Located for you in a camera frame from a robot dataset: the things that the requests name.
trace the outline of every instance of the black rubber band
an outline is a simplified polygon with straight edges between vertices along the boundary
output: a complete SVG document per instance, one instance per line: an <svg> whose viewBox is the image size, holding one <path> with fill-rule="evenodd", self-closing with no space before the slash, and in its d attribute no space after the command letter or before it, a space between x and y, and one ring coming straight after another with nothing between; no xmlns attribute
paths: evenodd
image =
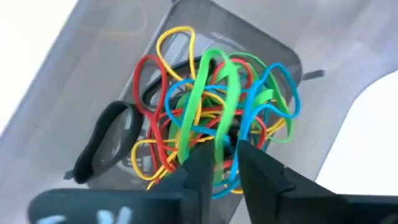
<svg viewBox="0 0 398 224"><path fill-rule="evenodd" d="M193 61L195 62L195 69L199 69L201 57L195 57ZM177 73L186 73L190 71L189 60L178 63L172 68ZM211 59L209 64L209 74L213 74L216 69L216 60ZM152 105L150 102L155 94L162 88L162 77L158 76L154 81L148 84L141 95L141 102L147 109L154 109L157 105ZM174 108L177 104L177 101L180 99L181 95L177 94L177 96L170 99L170 107Z"/></svg>
<svg viewBox="0 0 398 224"><path fill-rule="evenodd" d="M101 166L99 170L93 169L93 158L100 147L106 132L111 126L112 122L127 109L132 110L132 119L129 124L128 133L126 137L122 139L119 151L112 158L112 160ZM114 166L121 159L125 158L129 153L133 145L136 143L142 129L142 123L144 122L144 116L135 105L126 103L123 101L115 101L109 104L105 110L99 116L93 134L91 138L77 159L75 166L72 170L73 177L78 184L84 184L93 177L97 177L112 166Z"/></svg>

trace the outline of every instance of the tangled rubber bands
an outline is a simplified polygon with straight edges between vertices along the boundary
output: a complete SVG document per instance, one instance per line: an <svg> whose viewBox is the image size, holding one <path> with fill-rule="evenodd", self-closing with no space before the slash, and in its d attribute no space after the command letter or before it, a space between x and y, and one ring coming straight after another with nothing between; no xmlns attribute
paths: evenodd
<svg viewBox="0 0 398 224"><path fill-rule="evenodd" d="M191 35L188 54L190 77L180 76L160 51L163 41L177 32ZM230 192L241 194L243 191L238 189L237 140L248 140L263 151L267 140L289 141L294 130L293 118L300 113L297 87L281 63L267 66L256 56L244 52L228 55L220 49L208 49L197 66L195 61L198 59L193 58L194 45L193 28L175 27L157 40L157 56L146 55L137 64L132 95L137 109L149 120L150 127L147 139L137 141L132 148L132 167L140 178L150 181L147 186L150 189L182 164L197 144L213 139L216 162L213 198ZM222 62L214 70L215 58L222 59ZM141 102L138 88L142 69L148 60L154 61L160 70L159 102L154 111ZM275 69L283 74L295 100L293 113L289 111L271 72ZM169 86L171 80L177 82ZM279 119L267 128L271 114ZM287 138L274 139L272 135L285 125ZM143 173L137 165L137 151L141 144L149 144L153 175Z"/></svg>

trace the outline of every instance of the white surface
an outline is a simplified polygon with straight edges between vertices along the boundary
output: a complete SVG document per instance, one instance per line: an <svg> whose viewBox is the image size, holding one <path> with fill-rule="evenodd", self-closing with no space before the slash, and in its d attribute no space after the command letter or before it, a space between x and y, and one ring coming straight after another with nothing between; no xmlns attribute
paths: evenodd
<svg viewBox="0 0 398 224"><path fill-rule="evenodd" d="M0 1L0 135L76 2Z"/></svg>
<svg viewBox="0 0 398 224"><path fill-rule="evenodd" d="M318 175L339 194L398 195L398 72L365 89L353 103Z"/></svg>

